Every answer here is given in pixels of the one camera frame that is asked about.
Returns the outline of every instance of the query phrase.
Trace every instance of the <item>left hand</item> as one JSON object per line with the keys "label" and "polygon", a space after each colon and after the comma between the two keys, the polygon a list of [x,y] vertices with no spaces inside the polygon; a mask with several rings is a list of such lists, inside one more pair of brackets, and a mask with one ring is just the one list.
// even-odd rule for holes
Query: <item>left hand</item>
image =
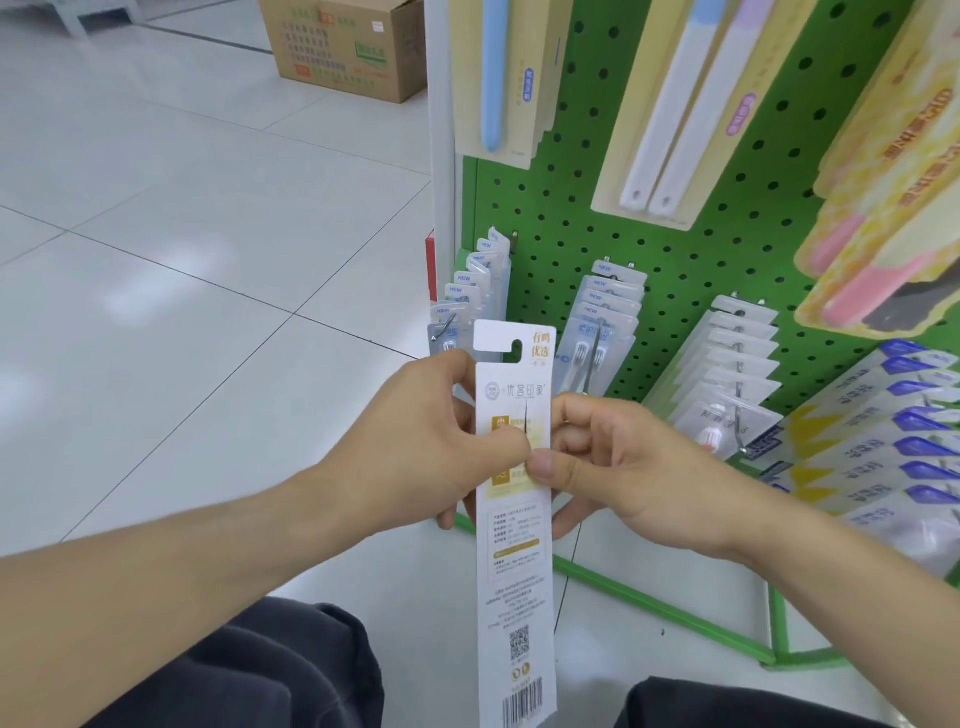
{"label": "left hand", "polygon": [[452,390],[472,392],[474,374],[473,359],[458,349],[405,364],[316,466],[337,480],[338,506],[361,521],[361,537],[438,513],[441,527],[452,527],[462,498],[530,454],[515,427],[483,437],[465,431],[473,410]]}

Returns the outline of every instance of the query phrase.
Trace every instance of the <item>hand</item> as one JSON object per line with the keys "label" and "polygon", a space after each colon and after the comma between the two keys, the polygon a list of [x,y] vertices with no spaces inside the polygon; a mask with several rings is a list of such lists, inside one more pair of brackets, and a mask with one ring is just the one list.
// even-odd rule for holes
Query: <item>hand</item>
{"label": "hand", "polygon": [[609,506],[649,541],[740,560],[744,539],[793,503],[635,402],[560,395],[552,442],[534,450],[527,473],[573,495],[554,516],[555,539]]}
{"label": "hand", "polygon": [[461,498],[530,453],[515,427],[468,434],[473,409],[452,390],[461,384],[472,392],[474,372],[462,350],[404,365],[315,466],[336,489],[333,506],[357,523],[359,538],[438,513],[441,526],[452,527]]}

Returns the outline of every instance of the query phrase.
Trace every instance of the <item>red object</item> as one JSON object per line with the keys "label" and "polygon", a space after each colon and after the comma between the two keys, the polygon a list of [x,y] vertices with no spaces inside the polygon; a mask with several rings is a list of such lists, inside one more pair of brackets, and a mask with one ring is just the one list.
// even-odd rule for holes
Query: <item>red object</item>
{"label": "red object", "polygon": [[426,236],[426,279],[430,288],[430,301],[437,301],[437,241],[433,231]]}

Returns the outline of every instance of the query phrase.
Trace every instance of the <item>product packaging card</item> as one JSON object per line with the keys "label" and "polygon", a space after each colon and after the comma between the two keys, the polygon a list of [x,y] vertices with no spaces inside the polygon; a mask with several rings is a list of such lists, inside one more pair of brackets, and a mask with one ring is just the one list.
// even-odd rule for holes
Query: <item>product packaging card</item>
{"label": "product packaging card", "polygon": [[[480,352],[522,346],[517,364],[477,364],[478,435],[511,425],[550,447],[557,330],[477,321]],[[477,490],[480,728],[534,728],[557,711],[550,489],[521,464]]]}

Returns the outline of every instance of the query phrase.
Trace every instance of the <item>right hand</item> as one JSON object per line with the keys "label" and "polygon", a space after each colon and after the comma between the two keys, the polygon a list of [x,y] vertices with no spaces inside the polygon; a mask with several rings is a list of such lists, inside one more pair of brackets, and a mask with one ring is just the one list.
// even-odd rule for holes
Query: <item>right hand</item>
{"label": "right hand", "polygon": [[609,506],[649,541],[742,561],[752,536],[776,527],[795,503],[635,402],[560,395],[552,443],[533,451],[527,473],[573,495],[554,517],[555,539]]}

